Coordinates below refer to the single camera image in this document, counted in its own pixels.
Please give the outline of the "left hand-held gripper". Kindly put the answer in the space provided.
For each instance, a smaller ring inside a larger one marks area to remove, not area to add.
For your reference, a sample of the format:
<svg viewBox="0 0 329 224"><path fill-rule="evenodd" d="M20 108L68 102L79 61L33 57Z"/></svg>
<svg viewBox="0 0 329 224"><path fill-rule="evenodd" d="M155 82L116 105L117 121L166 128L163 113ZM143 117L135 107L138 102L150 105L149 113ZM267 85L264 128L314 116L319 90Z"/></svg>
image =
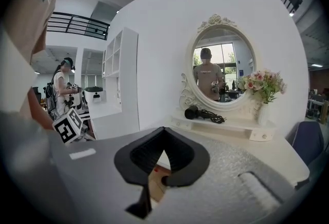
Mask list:
<svg viewBox="0 0 329 224"><path fill-rule="evenodd" d="M84 122L90 120L89 114L78 114L74 108L71 108L66 114L57 118L53 124L53 129L59 133L64 144L80 141L94 141L88 133L88 127Z"/></svg>

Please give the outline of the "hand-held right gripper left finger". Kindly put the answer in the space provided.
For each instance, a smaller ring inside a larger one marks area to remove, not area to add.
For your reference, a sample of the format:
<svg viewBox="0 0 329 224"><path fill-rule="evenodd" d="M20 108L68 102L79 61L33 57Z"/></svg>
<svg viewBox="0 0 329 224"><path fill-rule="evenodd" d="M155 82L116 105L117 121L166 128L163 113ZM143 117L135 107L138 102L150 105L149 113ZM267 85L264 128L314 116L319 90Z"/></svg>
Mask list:
<svg viewBox="0 0 329 224"><path fill-rule="evenodd" d="M149 175L164 151L164 131L164 127L157 128L122 147L114 157L115 167L125 182L142 187L139 200L126 208L127 212L141 219L152 211Z"/></svg>

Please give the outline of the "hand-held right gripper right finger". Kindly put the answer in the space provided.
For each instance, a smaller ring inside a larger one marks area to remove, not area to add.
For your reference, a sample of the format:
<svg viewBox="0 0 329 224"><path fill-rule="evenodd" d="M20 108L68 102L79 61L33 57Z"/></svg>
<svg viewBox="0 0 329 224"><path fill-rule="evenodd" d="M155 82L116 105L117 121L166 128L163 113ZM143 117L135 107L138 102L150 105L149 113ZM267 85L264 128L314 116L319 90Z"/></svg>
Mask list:
<svg viewBox="0 0 329 224"><path fill-rule="evenodd" d="M166 153L171 175L163 178L165 186L190 186L197 181L208 169L210 155L199 143L165 128L164 152Z"/></svg>

